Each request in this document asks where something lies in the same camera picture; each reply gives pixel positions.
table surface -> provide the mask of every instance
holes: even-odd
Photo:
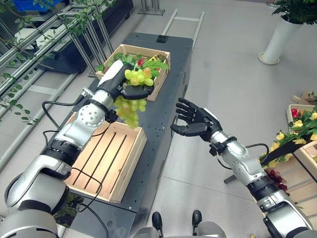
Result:
[[[129,234],[130,230],[128,230],[128,227],[130,226],[131,228],[136,213],[142,212],[141,203],[145,195],[147,183],[151,177],[165,128],[170,126],[167,124],[168,120],[171,113],[175,113],[173,110],[174,101],[179,86],[183,84],[186,63],[191,55],[192,39],[169,37],[167,42],[163,44],[156,42],[157,37],[158,35],[132,33],[122,42],[127,45],[170,52],[171,70],[155,102],[148,101],[146,111],[139,113],[140,127],[144,129],[148,141],[121,203],[108,203],[97,199],[97,202],[92,204],[92,208],[98,211],[101,219],[105,223],[107,223],[107,221],[111,222],[113,228],[119,228],[116,229],[115,233],[112,233],[111,237],[124,237],[126,234]],[[97,84],[98,80],[96,79],[89,88],[94,91]],[[82,104],[74,107],[73,111],[79,110]],[[85,203],[89,202],[89,200],[90,199],[86,197]],[[98,221],[95,220],[89,211],[77,214],[71,226],[72,229],[93,237],[102,237],[103,230],[100,229],[100,227]]]

potted plant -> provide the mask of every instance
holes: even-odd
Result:
[[[304,23],[317,23],[317,0],[281,0],[278,5],[273,14],[284,15],[281,16],[267,49],[259,53],[259,60],[268,65],[279,62],[284,47]]]

artificial flower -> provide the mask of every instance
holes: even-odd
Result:
[[[273,168],[273,167],[275,167],[276,163],[277,163],[277,160],[273,160],[273,161],[269,162],[268,166],[270,168]]]
[[[312,134],[311,140],[317,140],[317,135],[316,134]]]
[[[297,120],[294,122],[294,127],[302,127],[304,124],[302,123],[302,120]]]
[[[291,153],[285,155],[285,156],[284,156],[285,161],[288,162],[288,160],[289,160],[291,157],[293,157],[293,155],[292,155]]]
[[[304,140],[302,138],[293,140],[293,142],[295,142],[295,145],[300,145],[300,144],[305,145],[307,143],[306,140]]]
[[[279,132],[279,134],[276,136],[276,139],[277,140],[282,140],[282,139],[284,139],[285,138],[285,135],[284,135],[284,133],[283,132]]]
[[[278,143],[278,142],[273,143],[273,144],[272,144],[272,147],[271,147],[270,150],[269,150],[269,152],[272,152],[272,151],[276,150],[278,147],[279,147],[279,143]]]
[[[317,113],[312,113],[310,120],[316,120],[316,119],[317,119]]]

wooden box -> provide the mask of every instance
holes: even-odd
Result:
[[[294,154],[296,157],[298,157],[298,152],[301,151],[303,147],[295,151]],[[306,169],[308,169],[311,174],[317,171],[317,167],[306,167]],[[290,198],[301,208],[302,212],[308,216],[314,229],[317,229],[316,181],[308,174],[295,157],[290,158],[288,162],[277,163],[274,170],[279,171],[281,176],[287,181],[287,192],[289,192]]]
[[[166,62],[166,60],[164,62],[166,62],[170,68],[170,53],[169,52],[121,44],[113,52],[113,54],[107,59],[107,61],[104,63],[104,66],[105,66],[104,72],[101,72],[101,71],[96,72],[96,76],[99,80],[103,77],[104,73],[109,69],[108,64],[109,64],[109,62],[111,62],[113,60],[113,56],[116,53],[129,54],[132,56],[135,56],[137,54],[141,54],[144,59],[146,59],[147,57],[153,57],[155,55],[163,55],[167,58],[167,62]],[[167,75],[168,75],[168,69],[160,69],[159,70],[159,76],[154,79],[154,91],[150,96],[147,97],[148,100],[155,101],[155,99],[157,98],[157,96],[159,94],[161,87],[164,84],[164,81],[165,81]]]
[[[96,196],[108,202],[121,202],[139,161],[147,138],[142,128],[131,129],[115,122],[103,123],[94,133],[85,149],[76,160],[71,176],[65,181],[70,189]]]

white planter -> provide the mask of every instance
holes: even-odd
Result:
[[[294,24],[281,17],[267,49],[259,53],[259,60],[269,65],[278,63],[286,44],[301,26],[302,24]]]

